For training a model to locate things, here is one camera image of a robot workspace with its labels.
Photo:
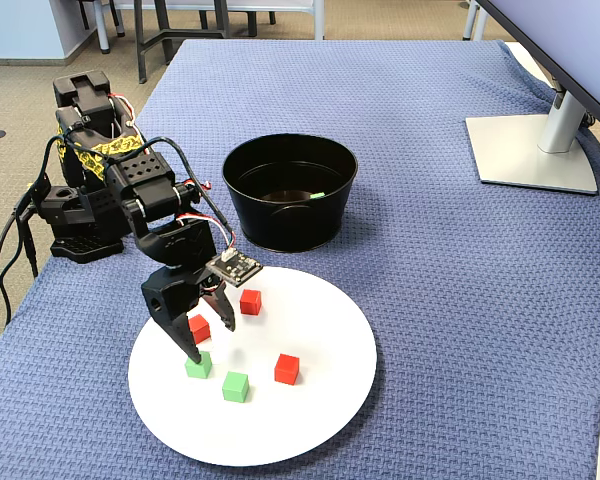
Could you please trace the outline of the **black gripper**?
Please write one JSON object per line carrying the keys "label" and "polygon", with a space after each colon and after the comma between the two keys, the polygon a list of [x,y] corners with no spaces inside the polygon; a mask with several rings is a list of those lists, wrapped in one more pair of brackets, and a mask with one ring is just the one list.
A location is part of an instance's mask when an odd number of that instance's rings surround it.
{"label": "black gripper", "polygon": [[[153,272],[141,285],[142,294],[153,320],[186,353],[194,363],[201,363],[201,354],[189,329],[188,316],[199,301],[202,290],[216,284],[216,275],[207,268],[163,266]],[[219,315],[225,327],[235,330],[235,313],[220,283],[212,292],[203,295]]]}

